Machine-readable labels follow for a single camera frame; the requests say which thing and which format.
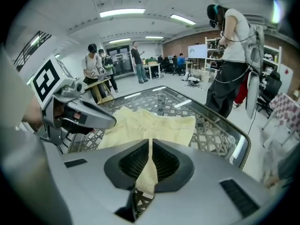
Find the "whiteboard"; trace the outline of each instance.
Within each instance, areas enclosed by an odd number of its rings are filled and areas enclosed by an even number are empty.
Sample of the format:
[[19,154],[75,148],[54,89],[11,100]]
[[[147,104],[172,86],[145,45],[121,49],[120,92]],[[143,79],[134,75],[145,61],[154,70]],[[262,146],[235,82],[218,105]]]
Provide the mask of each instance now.
[[207,58],[207,45],[188,46],[188,58]]

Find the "yellow cloth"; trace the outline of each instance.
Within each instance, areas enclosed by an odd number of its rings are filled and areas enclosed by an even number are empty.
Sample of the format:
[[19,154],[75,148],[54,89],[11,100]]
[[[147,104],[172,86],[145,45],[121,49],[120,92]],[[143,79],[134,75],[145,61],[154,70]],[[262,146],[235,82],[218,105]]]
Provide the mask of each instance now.
[[154,194],[154,186],[158,178],[152,161],[152,139],[157,138],[188,146],[195,129],[195,117],[157,116],[144,109],[133,112],[126,107],[121,107],[114,116],[117,119],[116,126],[105,131],[97,149],[149,139],[149,160],[136,181],[136,188]]

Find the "fluorescent light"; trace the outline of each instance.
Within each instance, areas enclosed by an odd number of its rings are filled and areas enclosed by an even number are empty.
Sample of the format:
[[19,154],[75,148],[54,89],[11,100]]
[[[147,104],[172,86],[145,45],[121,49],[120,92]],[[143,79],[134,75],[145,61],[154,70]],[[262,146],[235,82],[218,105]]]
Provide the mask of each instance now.
[[109,43],[118,43],[118,42],[124,42],[124,41],[129,41],[129,40],[130,40],[130,38],[124,38],[124,39],[110,41]]
[[272,23],[279,23],[281,19],[281,9],[280,5],[273,0],[273,17],[272,17]]
[[187,100],[187,101],[184,101],[184,102],[182,102],[182,103],[178,103],[178,104],[176,104],[176,105],[174,105],[174,107],[175,108],[178,108],[178,107],[181,107],[181,106],[183,106],[183,105],[185,105],[185,104],[188,104],[188,103],[190,103],[192,100]]
[[164,37],[158,37],[158,36],[147,36],[146,38],[153,38],[153,39],[163,39]]
[[170,18],[174,18],[174,19],[177,19],[177,20],[180,20],[180,21],[183,21],[185,23],[188,23],[188,24],[191,24],[191,25],[195,25],[196,23],[191,21],[191,20],[188,20],[184,17],[180,17],[180,16],[177,16],[175,14],[172,14]]
[[37,36],[36,39],[34,39],[33,42],[31,43],[31,46],[33,46],[39,39],[40,39],[40,36]]
[[155,89],[153,89],[152,91],[157,91],[157,90],[161,90],[161,89],[164,89],[164,88],[166,88],[166,87],[155,88]]
[[121,14],[143,14],[144,12],[145,9],[140,9],[140,8],[119,9],[119,10],[102,12],[100,13],[100,17],[108,17],[108,16],[121,15]]
[[135,94],[132,94],[132,95],[129,95],[127,97],[124,97],[124,99],[127,99],[127,98],[132,98],[132,97],[135,97],[135,96],[139,96],[141,93],[138,92],[138,93],[135,93]]

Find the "glass door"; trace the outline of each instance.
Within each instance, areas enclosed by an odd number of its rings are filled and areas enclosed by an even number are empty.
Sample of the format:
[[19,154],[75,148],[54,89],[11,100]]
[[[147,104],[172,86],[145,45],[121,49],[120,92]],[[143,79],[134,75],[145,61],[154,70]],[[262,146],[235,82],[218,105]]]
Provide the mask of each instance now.
[[107,49],[107,54],[112,58],[116,75],[133,72],[131,54],[128,45]]

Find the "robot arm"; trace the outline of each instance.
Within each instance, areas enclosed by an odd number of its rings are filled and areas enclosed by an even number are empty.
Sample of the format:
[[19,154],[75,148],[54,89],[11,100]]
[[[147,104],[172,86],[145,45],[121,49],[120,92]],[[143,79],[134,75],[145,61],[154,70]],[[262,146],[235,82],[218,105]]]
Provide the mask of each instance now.
[[[46,129],[46,136],[41,137],[44,141],[61,144],[61,128],[88,134],[94,128],[112,128],[116,124],[109,113],[81,98],[83,85],[53,55],[36,72],[30,85],[41,105]],[[59,103],[63,104],[64,112],[55,117]],[[79,118],[74,117],[75,113],[80,114]]]

